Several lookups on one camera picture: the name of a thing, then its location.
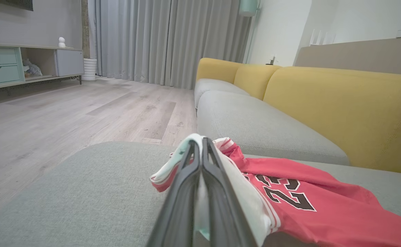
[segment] mint green lampshade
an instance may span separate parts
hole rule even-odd
[[[239,15],[254,16],[257,11],[257,0],[240,0]]]

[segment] yellow cushion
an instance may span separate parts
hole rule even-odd
[[[263,100],[268,81],[279,68],[281,67],[276,65],[244,64],[237,70],[234,85],[252,97]]]
[[[401,172],[401,75],[285,67],[263,101],[337,144],[353,166]]]
[[[197,66],[196,82],[201,78],[234,83],[237,69],[243,64],[213,58],[202,58]]]

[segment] beige headboard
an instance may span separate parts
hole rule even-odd
[[[295,66],[401,74],[401,38],[303,47]]]

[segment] cabinet top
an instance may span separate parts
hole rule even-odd
[[[56,46],[40,46],[40,45],[26,45],[26,44],[6,44],[0,43],[0,47],[25,47],[25,48],[39,48],[39,49],[52,49],[52,50],[79,50],[75,48],[68,48],[68,47],[56,47]]]

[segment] television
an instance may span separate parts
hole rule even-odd
[[[33,11],[33,0],[2,0],[3,3]]]

